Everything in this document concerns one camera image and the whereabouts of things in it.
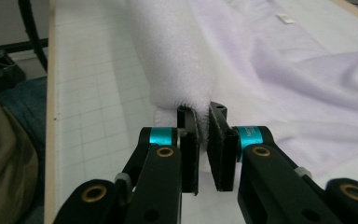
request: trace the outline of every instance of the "folded cloth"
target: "folded cloth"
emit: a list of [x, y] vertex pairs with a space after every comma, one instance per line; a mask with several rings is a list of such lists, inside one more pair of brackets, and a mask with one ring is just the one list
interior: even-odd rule
[[[281, 22], [276, 15], [283, 10], [273, 1], [191, 0], [190, 7], [177, 11], [172, 10], [173, 2], [167, 3], [169, 8], [163, 7], [165, 3], [157, 6], [159, 1], [129, 7], [135, 18], [138, 55], [141, 61], [147, 60], [143, 66], [152, 103], [165, 108], [156, 113], [157, 124], [164, 120], [174, 126], [170, 102], [188, 103], [203, 111], [212, 100], [228, 108], [232, 126], [270, 127], [278, 145], [315, 175], [358, 154], [358, 52], [329, 53], [300, 25]], [[135, 15], [132, 7], [144, 15]], [[201, 83], [198, 71], [207, 70], [186, 61], [188, 48], [174, 44], [199, 43], [186, 34], [196, 28], [178, 26], [182, 29], [172, 35], [172, 27], [162, 25], [181, 20], [182, 15], [195, 18], [191, 24], [200, 27], [208, 44], [211, 54], [205, 60], [212, 62], [215, 74], [213, 82], [208, 79], [212, 94], [206, 89], [201, 97], [192, 94]], [[202, 61], [199, 56], [196, 62]], [[171, 69], [167, 64], [177, 66]], [[207, 67], [208, 63], [198, 65]]]
[[0, 106], [0, 223], [16, 223], [29, 208], [36, 179], [34, 147], [16, 119]]

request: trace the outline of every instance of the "fluffy white fabric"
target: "fluffy white fabric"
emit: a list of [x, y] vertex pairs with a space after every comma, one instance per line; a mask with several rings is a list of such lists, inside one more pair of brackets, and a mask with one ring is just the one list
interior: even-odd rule
[[315, 175], [358, 154], [358, 52], [330, 54], [298, 24], [277, 19], [272, 1], [190, 5], [129, 0], [152, 101], [164, 108], [158, 124], [174, 125], [180, 104], [205, 114], [213, 100], [227, 106], [232, 126], [268, 126]]

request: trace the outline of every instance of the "wrinkled white cloth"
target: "wrinkled white cloth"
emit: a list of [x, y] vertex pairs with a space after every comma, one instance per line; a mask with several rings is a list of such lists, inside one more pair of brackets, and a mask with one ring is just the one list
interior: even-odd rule
[[[178, 104], [202, 114], [212, 100], [228, 108], [231, 126], [268, 126], [278, 146], [314, 175], [358, 154], [358, 52], [329, 53], [300, 25], [280, 21], [273, 1], [192, 0], [178, 11], [163, 5], [186, 1], [129, 2], [142, 2], [129, 9], [152, 101], [162, 108], [157, 125], [174, 125]], [[183, 15], [191, 24], [169, 24]]]

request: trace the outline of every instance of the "white fabric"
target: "white fabric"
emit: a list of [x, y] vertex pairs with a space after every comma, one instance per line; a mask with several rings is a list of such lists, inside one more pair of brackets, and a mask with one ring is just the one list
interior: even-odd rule
[[[196, 30], [194, 24], [200, 27], [209, 49], [189, 49], [191, 45], [187, 43], [197, 45], [201, 37], [179, 35], [177, 39], [171, 38], [172, 43], [163, 43], [175, 48], [160, 56], [160, 37], [174, 29], [161, 21], [170, 22], [172, 17], [185, 12], [182, 7], [180, 13], [165, 12], [157, 5], [181, 6], [185, 1], [145, 2], [137, 11], [159, 17], [134, 13], [131, 16], [138, 18], [135, 25], [140, 21], [149, 24], [136, 26], [135, 42], [141, 43], [137, 45], [141, 60], [146, 55], [155, 57], [144, 66], [153, 103], [165, 108], [157, 112], [158, 125], [174, 125], [172, 107], [178, 103], [200, 110], [194, 104], [201, 102], [202, 112], [211, 99], [228, 108], [228, 122], [232, 126], [268, 126], [278, 146], [314, 176], [358, 154], [358, 52], [330, 54], [300, 25], [281, 22], [276, 14], [282, 10], [273, 1], [192, 0], [186, 15], [193, 14], [197, 22], [191, 20], [190, 28]], [[194, 36], [198, 40], [192, 42], [190, 38]], [[184, 47], [178, 47], [176, 44], [183, 40]], [[154, 43], [142, 46], [147, 41]], [[213, 55], [212, 70], [208, 67], [210, 59], [197, 65], [192, 60], [179, 60], [185, 57], [181, 52], [187, 50], [197, 55], [196, 62], [208, 56], [200, 52], [209, 50]], [[170, 73], [159, 70], [165, 63], [174, 64], [166, 67]], [[205, 78], [209, 71], [216, 73], [213, 82], [206, 79], [205, 86], [213, 84], [210, 95], [208, 88], [200, 86], [205, 81], [200, 77]], [[166, 89], [159, 91], [162, 84]], [[201, 95], [189, 91], [198, 89], [202, 90]]]

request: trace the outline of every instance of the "grid pattern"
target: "grid pattern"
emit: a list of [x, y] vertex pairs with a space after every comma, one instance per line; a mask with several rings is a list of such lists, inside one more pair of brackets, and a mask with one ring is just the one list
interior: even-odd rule
[[60, 208], [83, 182], [114, 180], [142, 127], [152, 125], [154, 107], [124, 4], [57, 4], [56, 208]]

